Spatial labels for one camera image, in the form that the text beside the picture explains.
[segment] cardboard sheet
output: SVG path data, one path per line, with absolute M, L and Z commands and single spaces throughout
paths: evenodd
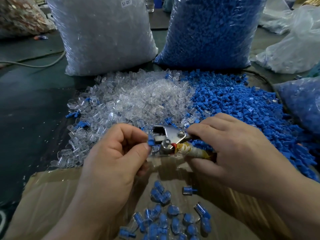
M 113 224 L 106 226 L 102 239 L 116 238 L 119 227 L 126 225 L 134 212 L 142 212 L 150 204 L 150 190 L 158 179 L 162 180 L 166 190 L 170 190 L 171 202 L 178 205 L 182 212 L 196 215 L 193 206 L 198 201 L 207 208 L 212 216 L 212 233 L 207 239 L 291 239 L 284 223 L 266 203 L 194 174 L 183 161 L 174 158 L 152 161 L 154 169 L 135 181 L 129 201 Z M 26 185 L 4 239 L 41 239 L 65 212 L 80 174 L 81 168 L 34 174 Z M 183 196 L 182 186 L 191 184 L 199 190 L 198 195 Z

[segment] person's left hand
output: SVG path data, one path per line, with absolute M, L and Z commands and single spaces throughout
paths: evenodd
M 84 161 L 66 217 L 109 223 L 127 202 L 135 175 L 142 176 L 148 169 L 147 140 L 148 135 L 132 125 L 110 128 Z

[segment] label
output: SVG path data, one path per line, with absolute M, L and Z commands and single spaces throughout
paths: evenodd
M 122 8 L 125 8 L 125 7 L 130 6 L 130 5 L 132 5 L 132 0 L 123 0 L 121 2 Z

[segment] person's right hand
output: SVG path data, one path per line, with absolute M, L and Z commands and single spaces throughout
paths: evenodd
M 217 163 L 193 158 L 190 166 L 239 192 L 268 198 L 303 177 L 259 129 L 230 115 L 218 113 L 187 132 L 217 152 Z

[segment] clear plastic bag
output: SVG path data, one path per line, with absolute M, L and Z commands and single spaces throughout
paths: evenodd
M 166 44 L 155 63 L 208 70 L 247 67 L 265 3 L 174 0 Z
M 290 112 L 320 138 L 320 76 L 275 84 Z
M 158 53 L 145 0 L 46 0 L 70 76 L 93 76 L 151 61 Z
M 34 0 L 0 0 L 0 39 L 56 29 Z
M 291 32 L 279 43 L 256 55 L 262 67 L 277 73 L 294 74 L 310 70 L 320 60 L 320 7 L 294 10 Z
M 282 35 L 290 31 L 292 11 L 285 0 L 267 0 L 259 25 L 270 32 Z

